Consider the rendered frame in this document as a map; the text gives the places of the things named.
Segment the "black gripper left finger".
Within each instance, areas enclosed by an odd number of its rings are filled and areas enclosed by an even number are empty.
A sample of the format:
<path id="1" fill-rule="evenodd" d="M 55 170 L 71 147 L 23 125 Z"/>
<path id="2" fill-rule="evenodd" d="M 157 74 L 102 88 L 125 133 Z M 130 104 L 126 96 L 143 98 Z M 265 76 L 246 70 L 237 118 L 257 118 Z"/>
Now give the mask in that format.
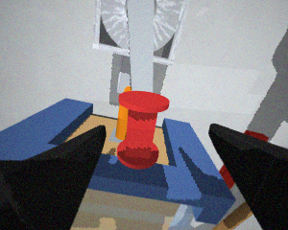
<path id="1" fill-rule="evenodd" d="M 28 230 L 70 230 L 107 132 L 95 128 L 24 160 L 0 160 L 0 199 Z"/>

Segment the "black-headed mallet with wooden handle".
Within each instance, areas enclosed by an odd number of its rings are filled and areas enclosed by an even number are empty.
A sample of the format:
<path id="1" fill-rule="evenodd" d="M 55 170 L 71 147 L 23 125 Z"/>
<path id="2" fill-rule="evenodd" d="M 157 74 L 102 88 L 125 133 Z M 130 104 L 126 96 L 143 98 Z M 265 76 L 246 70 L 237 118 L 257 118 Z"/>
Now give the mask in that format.
<path id="1" fill-rule="evenodd" d="M 239 206 L 234 212 L 232 212 L 228 217 L 226 217 L 222 222 L 220 222 L 212 230 L 233 230 L 243 221 L 252 216 L 252 210 L 248 203 L 245 201 L 241 206 Z"/>

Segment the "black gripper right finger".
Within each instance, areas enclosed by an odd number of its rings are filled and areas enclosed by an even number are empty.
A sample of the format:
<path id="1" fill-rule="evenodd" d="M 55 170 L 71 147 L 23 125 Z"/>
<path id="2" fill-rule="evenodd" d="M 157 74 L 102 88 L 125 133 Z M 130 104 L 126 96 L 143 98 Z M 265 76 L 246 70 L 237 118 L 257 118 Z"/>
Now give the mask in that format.
<path id="1" fill-rule="evenodd" d="M 288 149 L 218 124 L 208 135 L 262 230 L 288 230 Z"/>

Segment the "red block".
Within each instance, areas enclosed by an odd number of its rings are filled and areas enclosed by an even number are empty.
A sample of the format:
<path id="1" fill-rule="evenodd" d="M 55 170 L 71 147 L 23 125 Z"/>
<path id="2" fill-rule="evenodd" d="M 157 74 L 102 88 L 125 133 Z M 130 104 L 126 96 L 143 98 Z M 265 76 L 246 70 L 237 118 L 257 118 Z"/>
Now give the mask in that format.
<path id="1" fill-rule="evenodd" d="M 263 133 L 259 133 L 259 132 L 254 132 L 254 131 L 250 131 L 250 130 L 245 130 L 244 134 L 253 136 L 255 138 L 258 138 L 260 140 L 264 140 L 264 141 L 268 141 L 269 137 L 266 136 Z M 223 177 L 223 179 L 225 180 L 226 184 L 228 185 L 228 188 L 230 189 L 232 187 L 232 185 L 234 184 L 233 179 L 231 178 L 230 174 L 228 173 L 227 168 L 225 167 L 225 165 L 223 164 L 223 166 L 221 167 L 221 169 L 219 170 L 220 175 Z"/>

